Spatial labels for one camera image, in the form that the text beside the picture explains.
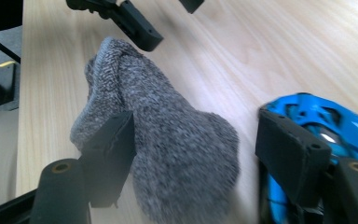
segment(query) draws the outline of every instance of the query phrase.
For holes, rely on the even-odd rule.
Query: wooden table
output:
[[[133,0],[165,37],[145,53],[197,109],[237,129],[241,177],[227,223],[256,223],[257,108],[307,91],[358,113],[358,1],[206,0],[194,15],[177,0]],[[83,69],[112,21],[64,0],[25,0],[17,194],[36,188],[49,163],[79,156],[69,141],[87,101]],[[131,176],[119,208],[93,210],[95,223],[148,223]]]

